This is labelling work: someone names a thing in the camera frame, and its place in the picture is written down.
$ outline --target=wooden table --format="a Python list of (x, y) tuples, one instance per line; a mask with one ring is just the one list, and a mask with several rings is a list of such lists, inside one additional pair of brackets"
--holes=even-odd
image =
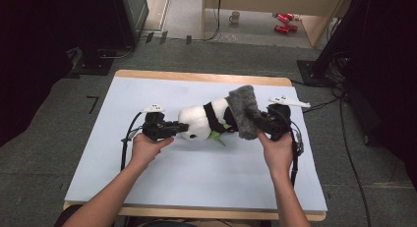
[[(303, 15), (302, 23), (316, 46), (333, 17), (343, 17), (351, 0), (221, 0), (221, 9)], [(217, 8), (218, 0), (204, 0), (205, 8)]]
[[(212, 75), (212, 74), (195, 74), (195, 73), (176, 73), (176, 72), (153, 72), (153, 71), (130, 71), (130, 70), (120, 70), (115, 74), (115, 78), (136, 78), (136, 79), (156, 79), (156, 80), (170, 80), (170, 81), (188, 81), (188, 82), (204, 82), (204, 83), (227, 83), (227, 84), (243, 84), (243, 85), (283, 85), (283, 86), (291, 86), (291, 81), (284, 78), (267, 78), (267, 77), (249, 77), (249, 76), (230, 76), (230, 75)], [(107, 93), (106, 100), (109, 96), (109, 93), (112, 90), (112, 86), (110, 87), (109, 92)], [(93, 132), (91, 133), (90, 139), (94, 136), (94, 130), (101, 129), (102, 126), (99, 126), (100, 128), (97, 128), (97, 123), (100, 120), (100, 116), (103, 113), (103, 110), (105, 110), (105, 106), (108, 102), (104, 101), (103, 107), (101, 108), (100, 115), (98, 115), (97, 122), (94, 125)], [(94, 145), (87, 144), (85, 153), (83, 154), (82, 160), (80, 161), (79, 167), (77, 169), (75, 177), (78, 175), (78, 173), (82, 173), (81, 175), (85, 175), (86, 173), (86, 167), (83, 168), (83, 166), (86, 165), (86, 161), (84, 158), (86, 156), (89, 156), (88, 153), (89, 149), (91, 147), (95, 148)], [(106, 166), (107, 163), (99, 164), (98, 167), (101, 168), (101, 166)], [(117, 168), (119, 167), (120, 163), (116, 162), (116, 164), (113, 165), (111, 168), (112, 170), (115, 170), (113, 175), (117, 174)], [(96, 183), (92, 180), (92, 178), (95, 178), (96, 176), (101, 175), (101, 173), (97, 173), (97, 169), (87, 169), (87, 171), (90, 172), (96, 172), (95, 175), (91, 175), (90, 178), (86, 178), (86, 182), (92, 182)], [(73, 179), (72, 184), (69, 189), (69, 193), (66, 196), (66, 201), (64, 203), (64, 209), (67, 208), (70, 205), (73, 204), (80, 204), (85, 203), (88, 199), (90, 199), (93, 196), (93, 192), (89, 194), (88, 197), (90, 198), (83, 198), (86, 200), (79, 201), (76, 199), (80, 198), (68, 198), (70, 196), (74, 195), (75, 188), (72, 187), (73, 185), (76, 186), (76, 184), (73, 184), (74, 182), (77, 182), (77, 179)], [(309, 220), (311, 221), (321, 221), (326, 218), (326, 212), (325, 211), (305, 211), (306, 215)], [(278, 219), (278, 214), (276, 210), (269, 209), (269, 210), (262, 210), (262, 209), (233, 209), (233, 208), (211, 208), (211, 207), (187, 207), (187, 206), (157, 206), (155, 205), (146, 205), (146, 204), (124, 204), (119, 212), (119, 215), (129, 215), (129, 216), (155, 216), (155, 217), (182, 217), (182, 218), (215, 218), (215, 219), (261, 219), (261, 220), (267, 220), (267, 219)]]

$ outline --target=white board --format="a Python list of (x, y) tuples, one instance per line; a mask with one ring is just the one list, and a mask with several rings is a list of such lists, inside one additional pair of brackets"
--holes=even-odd
[[(115, 77), (65, 200), (88, 201), (118, 174), (121, 139), (143, 108), (161, 104), (166, 109), (165, 120), (176, 121), (182, 108), (207, 104), (239, 86)], [(272, 96), (297, 98), (291, 86), (254, 85), (254, 89), (263, 111)], [(142, 115), (136, 127), (144, 120)], [(301, 129), (305, 145), (295, 182), (298, 199), (304, 210), (327, 211), (301, 108), (291, 107), (291, 120)], [(221, 139), (226, 146), (213, 140), (189, 142), (178, 135), (138, 179), (125, 203), (276, 209), (261, 143), (239, 139), (237, 133), (222, 135)], [(128, 163), (131, 142), (127, 153)]]

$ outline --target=black strap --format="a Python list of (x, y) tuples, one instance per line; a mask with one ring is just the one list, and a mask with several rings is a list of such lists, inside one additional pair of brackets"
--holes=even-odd
[(233, 132), (238, 132), (239, 128), (237, 128), (237, 123), (233, 117), (233, 113), (232, 110), (230, 110), (230, 107), (226, 108), (226, 111), (224, 112), (224, 116), (223, 116), (224, 121), (226, 121), (226, 124), (229, 125), (230, 127), (227, 128), (227, 132), (229, 133), (233, 133)]
[(208, 125), (211, 128), (211, 130), (212, 131), (219, 132), (221, 134), (223, 134), (224, 132), (226, 132), (226, 129), (224, 129), (223, 125), (221, 125), (220, 123), (218, 123), (218, 120), (215, 117), (214, 110), (212, 109), (211, 102), (209, 102), (208, 104), (204, 105), (203, 107), (205, 108), (206, 115), (208, 117)]
[(292, 138), (292, 170), (291, 170), (291, 184), (295, 186), (295, 177), (297, 176), (298, 172), (298, 152), (297, 152), (297, 141), (294, 138), (294, 132), (291, 131), (291, 138)]
[(125, 169), (126, 165), (126, 152), (128, 150), (128, 140), (122, 140), (123, 147), (122, 147), (122, 163), (120, 165), (120, 171)]
[(58, 219), (55, 222), (54, 227), (62, 227), (64, 226), (65, 222), (78, 210), (82, 207), (81, 204), (74, 204), (70, 205), (68, 208), (66, 208), (64, 211), (61, 212)]

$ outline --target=forearm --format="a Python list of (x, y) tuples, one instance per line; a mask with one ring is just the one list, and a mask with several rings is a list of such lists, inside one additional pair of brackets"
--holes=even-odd
[(110, 184), (83, 205), (64, 226), (111, 226), (123, 201), (145, 170), (129, 165)]
[(288, 175), (271, 174), (281, 226), (311, 226)]

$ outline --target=person's left hand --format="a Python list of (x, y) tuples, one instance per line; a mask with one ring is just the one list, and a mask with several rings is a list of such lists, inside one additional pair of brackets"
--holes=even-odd
[(155, 142), (142, 133), (137, 134), (133, 139), (132, 159), (129, 165), (138, 169), (146, 169), (160, 153), (160, 150), (172, 142), (174, 142), (174, 138)]

